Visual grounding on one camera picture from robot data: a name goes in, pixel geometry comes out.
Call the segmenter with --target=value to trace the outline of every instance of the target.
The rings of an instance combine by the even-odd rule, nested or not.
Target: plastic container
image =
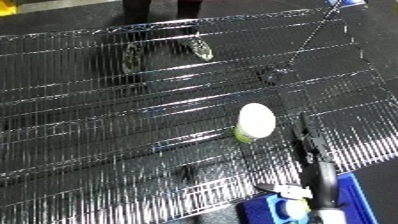
[[[269,136],[275,126],[275,115],[268,107],[250,103],[240,110],[234,134],[239,141],[249,143]]]

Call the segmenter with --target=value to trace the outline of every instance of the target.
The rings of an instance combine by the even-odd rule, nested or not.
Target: wire shelf
[[[291,125],[322,128],[340,172],[397,154],[397,101],[344,21],[323,9],[0,36],[0,222],[152,223],[221,208],[260,182],[298,182]],[[202,62],[179,42],[196,27]],[[137,38],[145,33],[146,38]],[[127,44],[143,69],[122,72]],[[276,86],[270,68],[299,53]],[[277,116],[255,144],[242,106]]]

